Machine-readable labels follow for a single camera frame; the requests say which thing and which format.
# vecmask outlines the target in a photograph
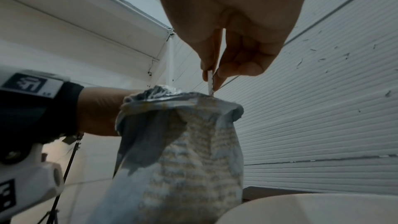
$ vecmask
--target crumpled bag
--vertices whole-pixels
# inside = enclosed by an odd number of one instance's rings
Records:
[[[214,223],[242,200],[242,106],[156,86],[126,97],[113,182],[91,224]]]

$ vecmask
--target person's left hand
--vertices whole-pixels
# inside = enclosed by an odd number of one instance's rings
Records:
[[[84,88],[77,105],[78,132],[99,136],[118,136],[115,120],[128,95],[137,95],[142,90],[117,88]]]

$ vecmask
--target light stand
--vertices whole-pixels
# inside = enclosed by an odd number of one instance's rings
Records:
[[[66,138],[66,139],[62,140],[63,142],[66,142],[67,144],[69,144],[69,143],[71,144],[74,141],[76,141],[75,142],[75,146],[73,147],[72,155],[70,156],[70,159],[69,159],[69,162],[68,162],[68,166],[66,167],[65,174],[63,175],[63,181],[64,182],[66,181],[66,177],[68,176],[70,167],[72,166],[73,158],[75,157],[76,151],[79,149],[80,140],[82,138],[83,138],[83,134],[78,134],[75,137],[75,139],[73,139],[72,141],[70,140],[70,138]],[[58,204],[60,196],[61,195],[58,195],[55,198],[51,210],[48,211],[37,224],[41,224],[47,216],[49,217],[47,219],[47,224],[58,224],[58,212],[59,212],[59,210],[57,209],[57,204]]]

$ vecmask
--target plastic bag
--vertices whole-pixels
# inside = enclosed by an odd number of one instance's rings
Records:
[[[126,97],[117,173],[92,224],[214,223],[242,200],[242,106],[156,86]]]

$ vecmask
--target tripod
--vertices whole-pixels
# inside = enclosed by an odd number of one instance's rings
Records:
[[[66,177],[68,176],[68,173],[69,173],[70,167],[72,165],[73,158],[75,157],[76,151],[79,149],[80,140],[82,139],[82,137],[83,137],[83,135],[81,135],[81,134],[76,136],[76,143],[75,143],[75,146],[73,147],[73,152],[72,152],[72,155],[70,156],[70,159],[69,159],[69,162],[68,162],[68,166],[66,167],[66,170],[65,170],[65,174],[63,175],[63,181],[64,182],[66,181]],[[58,204],[60,196],[61,195],[58,195],[55,198],[51,210],[48,211],[37,224],[41,224],[47,216],[49,217],[48,220],[47,220],[47,224],[58,224],[58,212],[59,212],[59,210],[57,209],[57,204]]]

